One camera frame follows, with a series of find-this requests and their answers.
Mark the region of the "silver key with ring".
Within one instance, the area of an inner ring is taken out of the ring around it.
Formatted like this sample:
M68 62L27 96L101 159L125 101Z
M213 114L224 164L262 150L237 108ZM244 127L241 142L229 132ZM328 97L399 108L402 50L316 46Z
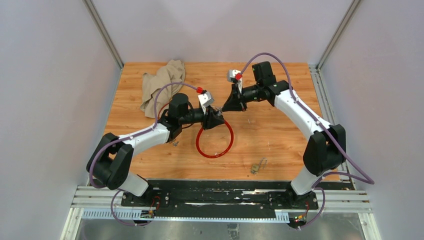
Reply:
M217 115L217 116L221 116L222 114L223 114L223 112L222 112L222 107L213 107L214 108L214 110L215 110L215 114Z

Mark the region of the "red cable lock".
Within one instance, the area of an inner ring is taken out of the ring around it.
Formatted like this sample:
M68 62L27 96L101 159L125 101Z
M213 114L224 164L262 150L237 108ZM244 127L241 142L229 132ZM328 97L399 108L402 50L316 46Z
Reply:
M206 131L200 128L195 138L195 148L204 158L217 159L225 156L233 147L235 142L235 133L228 121L224 121L226 130L223 126L218 127L217 131Z

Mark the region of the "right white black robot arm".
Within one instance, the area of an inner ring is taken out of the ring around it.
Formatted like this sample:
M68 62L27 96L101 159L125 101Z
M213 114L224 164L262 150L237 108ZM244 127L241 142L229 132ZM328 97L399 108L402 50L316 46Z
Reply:
M255 84L243 87L243 74L236 69L227 72L231 92L222 107L224 112L244 112L250 102L268 101L283 112L307 140L303 168L290 182L280 198L274 201L297 209L311 196L314 184L324 174L346 161L346 131L340 124L332 125L308 107L287 80L278 81L268 61L252 66Z

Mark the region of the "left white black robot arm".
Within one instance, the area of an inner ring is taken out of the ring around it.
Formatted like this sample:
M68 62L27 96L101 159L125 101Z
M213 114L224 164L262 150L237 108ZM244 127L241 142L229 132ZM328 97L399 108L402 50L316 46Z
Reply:
M202 130L210 130L226 121L218 110L209 105L194 108L186 94L177 93L156 124L125 135L105 134L86 165L87 172L99 182L92 185L131 193L140 206L149 206L153 193L147 180L130 171L132 159L145 150L171 142L184 125L196 123Z

